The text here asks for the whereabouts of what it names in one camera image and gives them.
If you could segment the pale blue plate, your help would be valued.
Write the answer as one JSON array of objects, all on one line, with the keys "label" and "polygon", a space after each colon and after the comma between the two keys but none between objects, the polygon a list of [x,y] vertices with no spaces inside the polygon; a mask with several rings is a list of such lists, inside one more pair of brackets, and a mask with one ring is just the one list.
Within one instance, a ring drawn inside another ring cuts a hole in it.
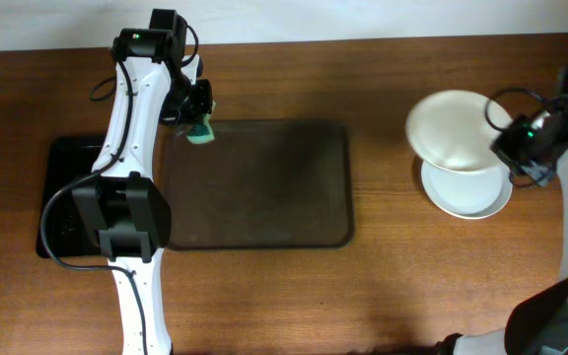
[{"label": "pale blue plate", "polygon": [[444,212],[466,220],[497,214],[510,200],[513,187],[502,166],[475,174],[442,170],[423,162],[420,178],[431,202]]}]

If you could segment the pale green plate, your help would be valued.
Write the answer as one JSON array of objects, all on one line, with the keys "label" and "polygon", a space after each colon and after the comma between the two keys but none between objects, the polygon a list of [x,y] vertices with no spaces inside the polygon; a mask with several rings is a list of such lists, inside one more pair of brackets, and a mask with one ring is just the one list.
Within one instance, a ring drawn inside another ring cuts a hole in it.
[{"label": "pale green plate", "polygon": [[499,166],[491,151],[499,127],[512,118],[475,92],[447,90],[419,101],[405,121],[407,141],[423,161],[443,170],[476,174]]}]

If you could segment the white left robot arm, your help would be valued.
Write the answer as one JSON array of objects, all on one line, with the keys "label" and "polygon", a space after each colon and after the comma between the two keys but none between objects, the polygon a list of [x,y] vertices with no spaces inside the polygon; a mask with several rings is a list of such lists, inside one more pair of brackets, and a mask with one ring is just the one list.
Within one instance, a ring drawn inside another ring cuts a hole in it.
[{"label": "white left robot arm", "polygon": [[192,144],[213,141],[215,103],[197,53],[186,55],[189,25],[125,29],[115,39],[114,100],[104,146],[89,177],[71,188],[87,235],[117,288],[125,354],[170,354],[161,263],[171,207],[153,178],[160,126],[184,129]]}]

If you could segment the green and yellow sponge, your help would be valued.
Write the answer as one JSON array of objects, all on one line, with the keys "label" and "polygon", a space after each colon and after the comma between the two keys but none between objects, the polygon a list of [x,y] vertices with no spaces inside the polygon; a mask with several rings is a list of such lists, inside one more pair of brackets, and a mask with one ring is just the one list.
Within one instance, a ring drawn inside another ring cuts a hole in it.
[{"label": "green and yellow sponge", "polygon": [[206,144],[215,139],[214,132],[210,125],[210,118],[215,107],[216,103],[213,102],[212,106],[205,112],[191,112],[189,114],[187,120],[190,128],[186,133],[186,137],[191,144]]}]

